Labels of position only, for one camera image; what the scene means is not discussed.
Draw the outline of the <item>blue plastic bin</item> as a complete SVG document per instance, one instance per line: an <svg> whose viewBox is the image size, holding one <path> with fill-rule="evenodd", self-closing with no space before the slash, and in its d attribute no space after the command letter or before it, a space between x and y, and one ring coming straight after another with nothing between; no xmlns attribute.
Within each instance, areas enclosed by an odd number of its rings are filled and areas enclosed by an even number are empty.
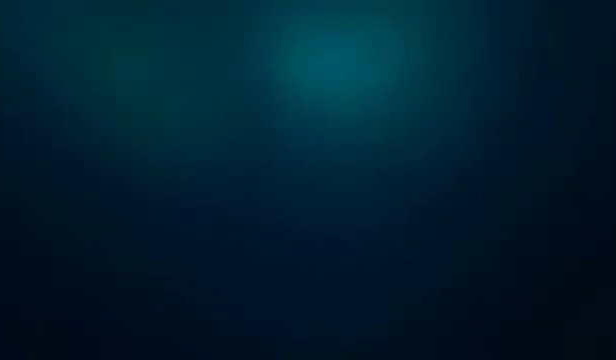
<svg viewBox="0 0 616 360"><path fill-rule="evenodd" d="M616 360L616 0L0 0L0 360Z"/></svg>

